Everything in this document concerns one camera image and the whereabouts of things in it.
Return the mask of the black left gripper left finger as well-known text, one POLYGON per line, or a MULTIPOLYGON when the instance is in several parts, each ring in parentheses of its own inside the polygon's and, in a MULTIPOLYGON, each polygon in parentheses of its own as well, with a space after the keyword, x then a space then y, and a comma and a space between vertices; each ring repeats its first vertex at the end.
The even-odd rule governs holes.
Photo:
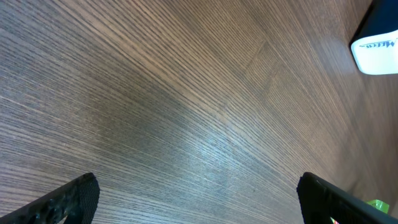
POLYGON ((89 172, 1 217, 2 224, 91 224, 98 206, 100 187, 89 172))

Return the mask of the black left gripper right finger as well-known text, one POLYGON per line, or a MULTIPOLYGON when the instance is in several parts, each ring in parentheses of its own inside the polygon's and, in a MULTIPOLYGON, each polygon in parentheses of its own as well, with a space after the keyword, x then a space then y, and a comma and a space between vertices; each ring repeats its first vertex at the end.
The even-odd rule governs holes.
POLYGON ((305 224, 397 224, 397 219, 366 204, 319 176, 305 172, 297 186, 305 224))

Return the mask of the green snack bag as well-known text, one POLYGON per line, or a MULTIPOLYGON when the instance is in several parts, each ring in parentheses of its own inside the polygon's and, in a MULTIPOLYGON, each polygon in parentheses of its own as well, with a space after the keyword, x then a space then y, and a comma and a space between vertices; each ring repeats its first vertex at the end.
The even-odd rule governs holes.
POLYGON ((397 219, 391 217, 386 210, 389 205, 380 200, 372 200, 371 203, 363 202, 352 196, 341 198, 339 203, 331 203, 327 207, 326 214, 331 215, 326 223, 382 223, 396 224, 397 219))

